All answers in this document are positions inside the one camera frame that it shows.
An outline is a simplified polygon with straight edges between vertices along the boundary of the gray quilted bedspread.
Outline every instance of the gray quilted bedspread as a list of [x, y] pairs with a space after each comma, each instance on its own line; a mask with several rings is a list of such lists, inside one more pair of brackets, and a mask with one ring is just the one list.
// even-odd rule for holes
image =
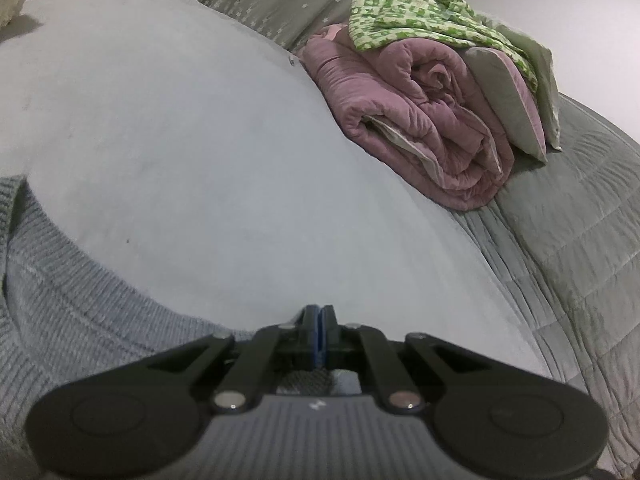
[[630, 476], [640, 462], [640, 146], [564, 96], [561, 128], [562, 153], [546, 166], [519, 158], [496, 200], [455, 216], [553, 377], [604, 407], [603, 460]]

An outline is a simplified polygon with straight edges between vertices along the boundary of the silver screw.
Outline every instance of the silver screw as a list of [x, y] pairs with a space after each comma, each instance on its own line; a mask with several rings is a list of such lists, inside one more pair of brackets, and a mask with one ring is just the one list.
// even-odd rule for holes
[[213, 402], [219, 408], [223, 408], [225, 410], [237, 410], [244, 406], [246, 397], [240, 392], [227, 390], [226, 392], [220, 392], [217, 394], [214, 397]]
[[419, 406], [422, 399], [420, 395], [414, 394], [413, 392], [394, 392], [389, 395], [389, 402], [396, 408], [410, 410], [411, 408]]

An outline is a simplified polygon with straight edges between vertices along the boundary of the pink blanket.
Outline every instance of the pink blanket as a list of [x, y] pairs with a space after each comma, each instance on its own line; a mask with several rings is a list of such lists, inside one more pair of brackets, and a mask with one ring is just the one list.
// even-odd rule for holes
[[452, 48], [412, 38], [357, 52], [331, 25], [299, 56], [345, 135], [432, 200], [480, 207], [509, 176], [502, 124]]

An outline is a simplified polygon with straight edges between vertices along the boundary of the green checkered cloth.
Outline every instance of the green checkered cloth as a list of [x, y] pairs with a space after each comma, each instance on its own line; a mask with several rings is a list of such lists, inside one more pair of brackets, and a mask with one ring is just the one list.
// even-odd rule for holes
[[352, 0], [349, 35], [358, 50], [405, 38], [429, 38], [454, 48], [488, 46], [509, 56], [532, 92], [538, 88], [526, 54], [483, 25], [465, 0]]

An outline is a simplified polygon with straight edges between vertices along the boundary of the gray knit sweater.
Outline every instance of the gray knit sweater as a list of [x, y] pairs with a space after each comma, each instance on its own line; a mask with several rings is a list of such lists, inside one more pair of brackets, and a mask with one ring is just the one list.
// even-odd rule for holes
[[[92, 261], [53, 225], [20, 177], [0, 178], [0, 274], [2, 480], [39, 476], [23, 425], [44, 393], [162, 349], [231, 332], [171, 312]], [[339, 377], [321, 370], [296, 373], [281, 388], [309, 395], [350, 392], [353, 378]]]

